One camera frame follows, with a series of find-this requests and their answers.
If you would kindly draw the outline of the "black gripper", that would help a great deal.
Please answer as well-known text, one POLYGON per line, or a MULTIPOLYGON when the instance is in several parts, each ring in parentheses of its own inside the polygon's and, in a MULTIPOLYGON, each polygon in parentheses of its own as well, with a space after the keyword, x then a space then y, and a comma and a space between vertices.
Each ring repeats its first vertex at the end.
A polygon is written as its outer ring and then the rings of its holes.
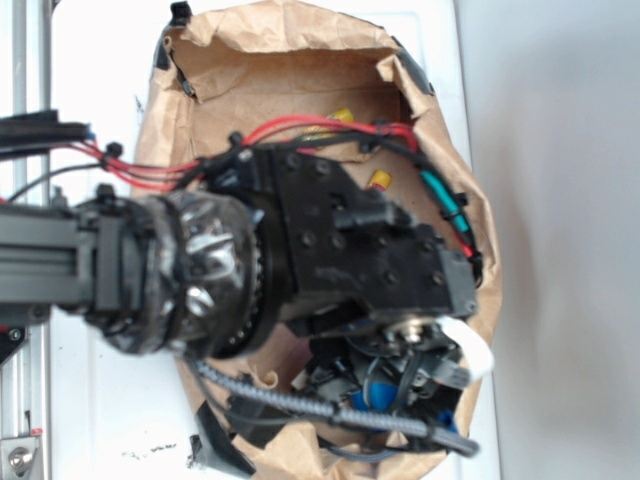
POLYGON ((283 323, 306 338, 366 336, 478 310, 472 268, 434 229, 361 189, 337 162, 251 151, 263 296, 250 344, 283 323))

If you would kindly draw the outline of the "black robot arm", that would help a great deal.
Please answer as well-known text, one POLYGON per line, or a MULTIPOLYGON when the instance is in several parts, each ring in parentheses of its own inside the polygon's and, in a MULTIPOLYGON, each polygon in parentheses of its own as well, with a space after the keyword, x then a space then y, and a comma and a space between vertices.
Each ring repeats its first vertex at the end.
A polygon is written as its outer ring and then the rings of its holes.
POLYGON ((218 155, 153 167, 125 163, 119 145, 100 149, 87 125, 53 111, 1 122, 3 159, 56 148, 86 154, 145 196, 104 184, 77 206, 62 195, 49 207, 4 200, 5 328, 42 323, 58 307, 129 354, 228 359, 258 350, 280 324, 301 338, 388 338, 402 349, 421 342, 411 321, 476 312, 483 259, 466 199, 408 125, 288 115, 231 135, 218 155), (457 247, 319 155, 349 143, 409 160, 457 247))

